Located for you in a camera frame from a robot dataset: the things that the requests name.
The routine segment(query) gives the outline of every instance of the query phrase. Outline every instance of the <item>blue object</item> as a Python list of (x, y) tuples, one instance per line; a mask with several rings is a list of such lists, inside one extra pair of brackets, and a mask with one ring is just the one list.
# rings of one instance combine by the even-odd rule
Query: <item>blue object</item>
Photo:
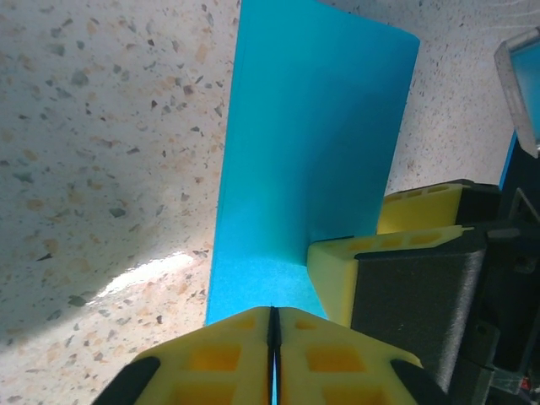
[(307, 246), (375, 232), (418, 48), (313, 0), (242, 2), (207, 323), (324, 316)]
[(510, 59), (531, 118), (534, 138), (540, 141), (540, 42), (513, 52)]
[(512, 140), (510, 141), (510, 147), (508, 148), (508, 153), (506, 154), (505, 166), (503, 167), (503, 172), (500, 174), (499, 189), (502, 190), (505, 185), (506, 173), (508, 173), (508, 166), (510, 165), (510, 160), (512, 159), (512, 154), (514, 153), (514, 148), (516, 147), (517, 134), (514, 132), (512, 135)]

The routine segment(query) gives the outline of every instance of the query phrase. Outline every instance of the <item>yellow foam block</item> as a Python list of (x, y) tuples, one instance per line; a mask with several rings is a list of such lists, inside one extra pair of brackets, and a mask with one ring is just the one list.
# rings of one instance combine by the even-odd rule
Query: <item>yellow foam block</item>
[(412, 354), (294, 308), (280, 308), (280, 405), (414, 405), (390, 364)]
[(462, 191), (468, 186), (446, 183), (386, 196), (377, 234), (426, 230), (456, 224)]
[(136, 405), (268, 405), (269, 316), (254, 308), (140, 354), (161, 366)]
[(359, 275), (359, 253), (425, 249), (462, 235), (460, 225), (364, 238), (316, 242), (308, 249), (307, 271), (328, 319), (350, 327)]

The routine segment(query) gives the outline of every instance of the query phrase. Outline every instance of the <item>terrazzo floor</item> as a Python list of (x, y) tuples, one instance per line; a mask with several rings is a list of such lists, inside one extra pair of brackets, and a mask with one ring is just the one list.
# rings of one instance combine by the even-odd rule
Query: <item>terrazzo floor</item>
[[(423, 41), (388, 191), (497, 183), (512, 126), (493, 53), (540, 4), (337, 6)], [(89, 403), (203, 324), (239, 13), (0, 1), (0, 403)]]

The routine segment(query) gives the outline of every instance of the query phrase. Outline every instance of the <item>blue card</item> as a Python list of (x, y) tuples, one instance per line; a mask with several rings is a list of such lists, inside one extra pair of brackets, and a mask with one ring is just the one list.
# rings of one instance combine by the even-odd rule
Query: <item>blue card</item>
[(207, 323), (324, 312), (308, 245), (375, 232), (419, 40), (313, 0), (244, 0)]

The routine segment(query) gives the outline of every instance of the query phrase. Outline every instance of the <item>black plastic part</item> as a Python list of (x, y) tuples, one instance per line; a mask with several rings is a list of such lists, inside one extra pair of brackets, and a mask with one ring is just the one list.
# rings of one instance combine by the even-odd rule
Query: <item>black plastic part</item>
[(418, 405), (450, 405), (450, 398), (422, 367), (401, 359), (390, 364)]
[(121, 369), (93, 405), (133, 405), (160, 366), (156, 357), (137, 360)]
[(351, 328), (416, 354), (447, 390), (485, 249), (469, 230), (435, 248), (357, 255)]
[(540, 397), (540, 334), (538, 334), (537, 342), (532, 349), (528, 375), (531, 381), (531, 389), (538, 392)]
[(462, 356), (458, 357), (449, 393), (452, 405), (484, 404), (493, 380), (493, 370), (482, 367)]
[(501, 194), (497, 186), (469, 180), (453, 181), (463, 184), (462, 198), (457, 209), (456, 224), (476, 224), (494, 221), (499, 212)]
[(278, 401), (281, 398), (281, 323), (279, 321), (279, 308), (270, 308), (270, 318), (268, 320), (267, 331), (268, 345), (268, 403), (272, 403), (273, 377), (276, 372), (276, 387), (278, 391)]
[(521, 398), (517, 395), (509, 394), (493, 388), (489, 392), (486, 405), (529, 405), (530, 401), (527, 401), (525, 398)]
[(540, 159), (534, 159), (521, 149), (518, 142), (511, 152), (510, 163), (506, 171), (499, 208), (500, 219), (509, 217), (517, 188), (521, 188), (525, 194), (531, 197), (540, 191)]
[(523, 375), (540, 327), (540, 228), (525, 225), (519, 232), (510, 241), (490, 237), (478, 316), (500, 329), (494, 366)]
[[(481, 305), (482, 297), (474, 300), (473, 308)], [(500, 338), (500, 330), (489, 322), (482, 321), (474, 316), (474, 309), (471, 310), (472, 320), (467, 323), (465, 334), (463, 335), (460, 356), (469, 359), (477, 365), (491, 365), (495, 357), (495, 350)]]

